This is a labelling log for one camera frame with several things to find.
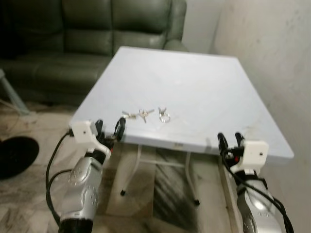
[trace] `marble floor tile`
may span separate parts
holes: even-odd
[[[155,218],[96,216],[93,233],[189,233]]]
[[[0,106],[0,140],[25,135],[39,143],[35,162],[21,174],[0,180],[0,233],[57,233],[46,204],[45,171],[75,108],[27,104],[36,115],[25,119]],[[50,174],[73,168],[85,151],[73,138],[62,143]],[[120,196],[132,171],[137,146],[116,144],[105,162],[94,233],[230,233],[217,162],[194,154],[191,175],[201,205],[194,206],[182,168],[140,163],[126,195]],[[143,147],[142,159],[185,162],[183,152]],[[60,210],[69,173],[57,177],[52,201]]]
[[[125,144],[118,165],[117,174],[110,193],[106,214],[111,216],[151,217],[155,165],[140,163],[136,173],[128,185],[125,196],[120,192],[133,171],[137,145]],[[154,159],[155,149],[143,147],[141,158]]]
[[[7,208],[0,219],[1,233],[46,233],[51,219],[49,211]]]
[[[182,162],[185,153],[161,151],[158,160]],[[200,201],[195,206],[183,168],[156,166],[154,217],[193,233],[229,233],[230,221],[217,158],[192,158],[190,172]]]

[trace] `white wall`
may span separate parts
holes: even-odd
[[[295,232],[311,232],[311,2],[227,0],[213,44],[237,56],[295,158],[262,172]]]
[[[208,53],[226,0],[186,0],[182,42],[191,52]]]

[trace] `sofa cushion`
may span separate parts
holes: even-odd
[[[32,51],[25,55],[19,55],[17,60],[19,61],[31,61],[31,62],[45,62],[45,61],[53,61],[57,56],[61,53],[53,52],[53,51]]]
[[[114,31],[114,54],[120,46],[141,47],[149,49],[163,49],[165,34],[151,34],[139,32]]]
[[[86,94],[109,64],[111,57],[61,54],[54,61],[42,63],[35,73],[35,87],[40,90]]]
[[[161,33],[168,26],[171,0],[112,0],[113,28]]]
[[[110,0],[63,0],[65,51],[112,55]]]
[[[40,62],[35,61],[0,60],[0,67],[10,84],[24,88],[33,87],[39,66]]]
[[[67,28],[111,29],[110,0],[63,0]]]

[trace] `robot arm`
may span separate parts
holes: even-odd
[[[68,190],[62,201],[59,233],[91,233],[98,206],[98,191],[103,164],[110,158],[115,140],[121,140],[125,118],[120,118],[115,133],[105,138],[102,121],[77,122],[72,132],[78,144],[87,149],[71,171]]]
[[[243,231],[282,233],[275,218],[276,208],[271,202],[274,198],[268,191],[265,179],[258,177],[266,161],[268,145],[262,141],[246,141],[240,133],[236,133],[236,139],[238,147],[228,148],[225,136],[218,134],[223,163],[237,185],[237,205],[243,219]]]

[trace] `metal chair leg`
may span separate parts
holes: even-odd
[[[139,160],[140,160],[140,156],[141,156],[141,149],[142,149],[142,145],[138,145],[138,151],[137,151],[137,157],[136,157],[135,166],[134,166],[134,169],[133,169],[131,175],[128,177],[128,179],[127,179],[125,185],[123,186],[123,189],[122,189],[122,191],[121,191],[121,193],[120,193],[121,196],[124,196],[124,195],[125,195],[126,189],[127,189],[128,185],[129,185],[129,183],[131,182],[131,180],[132,180],[132,178],[133,178],[135,172],[136,172],[137,169],[138,169]]]
[[[6,94],[10,98],[12,104],[17,107],[19,114],[22,116],[29,115],[30,111],[28,110],[22,99],[19,97],[19,95],[16,93],[14,88],[11,86],[11,84],[7,81],[2,69],[0,69],[0,84],[2,84],[2,87],[6,91]]]
[[[194,184],[193,184],[193,182],[191,180],[191,176],[190,176],[190,173],[189,173],[190,157],[191,157],[191,152],[187,152],[186,164],[185,164],[186,177],[187,177],[187,181],[188,181],[188,184],[190,186],[190,189],[192,191],[192,195],[193,195],[193,198],[194,198],[194,204],[195,205],[200,205],[199,199],[197,197],[197,194],[196,194],[196,191],[195,191],[195,188],[194,188]]]

